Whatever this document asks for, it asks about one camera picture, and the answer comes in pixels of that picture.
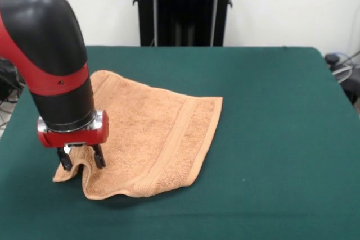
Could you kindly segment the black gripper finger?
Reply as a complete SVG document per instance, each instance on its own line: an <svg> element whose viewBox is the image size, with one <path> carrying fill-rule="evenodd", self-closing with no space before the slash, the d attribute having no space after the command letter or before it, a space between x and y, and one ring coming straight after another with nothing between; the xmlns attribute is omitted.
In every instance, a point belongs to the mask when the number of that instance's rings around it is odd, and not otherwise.
<svg viewBox="0 0 360 240"><path fill-rule="evenodd" d="M93 145L92 148L94 150L94 160L95 160L97 168L98 169L104 168L106 166L106 164L105 164L101 145L96 144L96 145Z"/></svg>
<svg viewBox="0 0 360 240"><path fill-rule="evenodd" d="M57 148L57 155L60 159L63 169L65 171L71 171L71 159L70 156L65 152L63 147Z"/></svg>

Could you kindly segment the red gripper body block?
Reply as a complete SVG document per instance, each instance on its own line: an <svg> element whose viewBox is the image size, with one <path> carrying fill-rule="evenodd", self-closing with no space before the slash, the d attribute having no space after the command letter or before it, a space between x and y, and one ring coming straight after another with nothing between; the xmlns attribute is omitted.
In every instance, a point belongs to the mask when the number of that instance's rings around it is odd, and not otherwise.
<svg viewBox="0 0 360 240"><path fill-rule="evenodd" d="M37 120L37 134L45 147L63 147L66 145L97 145L107 141L109 136L109 116L105 110L97 110L94 119L85 127L68 132L54 132L46 126L44 120Z"/></svg>

